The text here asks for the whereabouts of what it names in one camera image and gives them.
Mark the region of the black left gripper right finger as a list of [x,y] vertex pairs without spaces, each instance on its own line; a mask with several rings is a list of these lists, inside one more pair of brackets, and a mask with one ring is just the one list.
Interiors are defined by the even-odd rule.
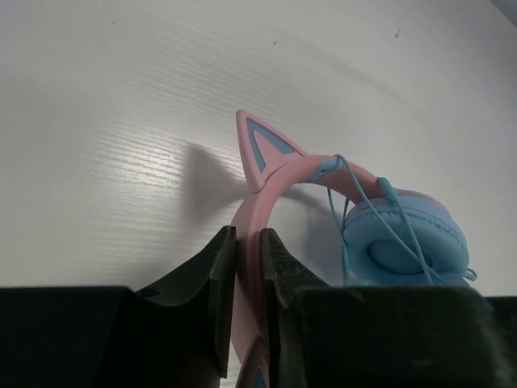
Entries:
[[468,287],[333,288],[261,233],[273,387],[513,387],[516,300]]

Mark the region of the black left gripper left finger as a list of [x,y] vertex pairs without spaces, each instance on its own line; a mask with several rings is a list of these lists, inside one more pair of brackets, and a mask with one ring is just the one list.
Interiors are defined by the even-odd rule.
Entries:
[[217,387],[228,372],[236,231],[152,284],[4,288],[4,387]]

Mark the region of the pink blue cat-ear headphones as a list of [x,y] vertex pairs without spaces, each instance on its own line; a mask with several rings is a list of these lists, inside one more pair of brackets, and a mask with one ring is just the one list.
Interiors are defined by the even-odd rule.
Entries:
[[240,387],[271,385],[260,235],[276,201],[298,183],[343,195],[340,233],[345,285],[468,285],[467,242],[436,199],[394,188],[340,155],[314,155],[249,112],[236,114],[237,138],[250,193],[232,220],[237,232],[231,340],[242,366]]

